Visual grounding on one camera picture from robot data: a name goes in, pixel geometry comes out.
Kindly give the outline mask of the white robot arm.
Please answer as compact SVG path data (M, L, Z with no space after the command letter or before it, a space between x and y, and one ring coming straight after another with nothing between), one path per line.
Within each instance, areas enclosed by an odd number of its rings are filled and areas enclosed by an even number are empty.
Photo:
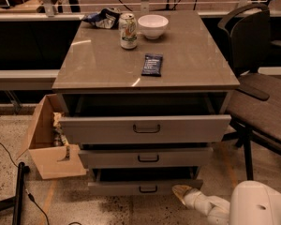
M281 193L260 182L240 183L229 202L187 185L175 185L172 192L187 209L204 215L208 225L281 225Z

